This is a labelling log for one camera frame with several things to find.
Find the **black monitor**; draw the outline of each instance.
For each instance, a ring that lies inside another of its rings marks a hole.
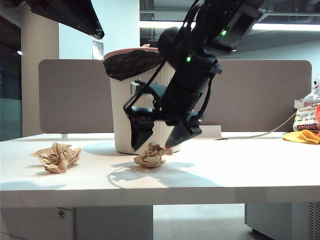
[[[91,0],[24,0],[35,14],[65,24],[96,39],[105,35]]]

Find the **gray partition panel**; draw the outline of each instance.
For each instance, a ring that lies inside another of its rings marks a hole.
[[[223,132],[268,132],[311,92],[312,66],[304,60],[221,60],[202,125]],[[290,131],[294,120],[280,131]]]
[[[39,64],[40,127],[44,133],[113,133],[110,78],[100,60]]]
[[[311,91],[308,61],[220,60],[220,65],[223,73],[213,80],[202,125],[222,125],[224,132],[274,129],[294,113],[294,100]],[[99,60],[43,60],[39,101],[45,133],[113,132],[110,81]],[[281,130],[289,131],[292,122]]]

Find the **plastic bag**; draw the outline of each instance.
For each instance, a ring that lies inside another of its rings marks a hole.
[[[320,104],[320,74],[315,76],[312,83],[312,92],[303,99],[295,100],[294,108],[302,109],[316,104]]]
[[[142,74],[158,66],[163,60],[159,52],[135,49],[124,54],[110,56],[103,61],[110,78],[122,81]]]
[[[320,131],[320,104],[307,106],[296,112],[293,131],[301,130]]]

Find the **desk surface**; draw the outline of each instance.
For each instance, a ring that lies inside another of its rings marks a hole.
[[[112,134],[41,134],[0,143],[1,207],[311,202],[320,200],[318,145],[271,137],[192,139],[166,164],[144,169],[118,153]],[[53,142],[82,148],[66,173],[31,153]]]

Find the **white trash can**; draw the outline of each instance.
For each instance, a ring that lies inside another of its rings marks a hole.
[[[158,51],[157,48],[136,48],[148,51]],[[107,59],[114,55],[125,54],[134,49],[122,49],[114,52],[108,53],[104,59]],[[110,88],[111,88],[111,101],[112,101],[112,115],[113,115],[113,130],[114,130],[114,140],[115,148],[118,152],[125,154],[139,154],[144,150],[148,149],[148,143],[156,142],[161,146],[164,146],[173,127],[167,126],[164,121],[155,121],[153,127],[152,136],[137,150],[134,151],[131,147],[131,125],[130,121],[123,110],[124,104],[130,99],[131,94],[131,82],[141,79],[143,82],[149,81],[151,76],[157,70],[158,66],[147,70],[139,75],[124,79],[117,80],[110,78]],[[153,83],[158,83],[167,86],[175,74],[175,70],[168,63],[166,63],[159,74],[154,79]],[[144,94],[141,98],[134,104],[139,107],[153,107],[153,97],[150,94]],[[173,151],[177,152],[180,150],[181,144],[173,147]]]

